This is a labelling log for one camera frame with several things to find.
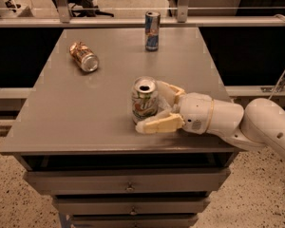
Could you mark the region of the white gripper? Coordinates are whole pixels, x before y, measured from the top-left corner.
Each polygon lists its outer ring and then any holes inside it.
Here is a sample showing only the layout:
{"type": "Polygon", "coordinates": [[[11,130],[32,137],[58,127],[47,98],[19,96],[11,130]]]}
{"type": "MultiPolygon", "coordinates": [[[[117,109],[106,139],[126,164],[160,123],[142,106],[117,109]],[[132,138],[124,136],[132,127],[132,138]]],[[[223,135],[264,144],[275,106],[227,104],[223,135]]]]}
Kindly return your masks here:
{"type": "Polygon", "coordinates": [[[198,93],[185,94],[183,88],[163,81],[157,81],[157,86],[158,107],[161,112],[138,122],[137,132],[141,134],[170,133],[180,128],[195,134],[206,132],[213,111],[213,99],[210,96],[198,93]]]}

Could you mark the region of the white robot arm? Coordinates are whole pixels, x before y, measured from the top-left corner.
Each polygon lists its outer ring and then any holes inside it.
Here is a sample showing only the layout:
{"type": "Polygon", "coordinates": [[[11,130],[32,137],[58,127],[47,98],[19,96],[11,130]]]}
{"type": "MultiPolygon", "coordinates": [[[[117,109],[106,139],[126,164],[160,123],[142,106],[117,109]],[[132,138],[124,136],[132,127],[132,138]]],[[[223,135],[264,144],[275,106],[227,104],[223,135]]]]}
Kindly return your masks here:
{"type": "Polygon", "coordinates": [[[208,133],[244,150],[269,146],[285,161],[285,110],[270,99],[241,106],[141,77],[132,87],[132,114],[142,134],[208,133]]]}

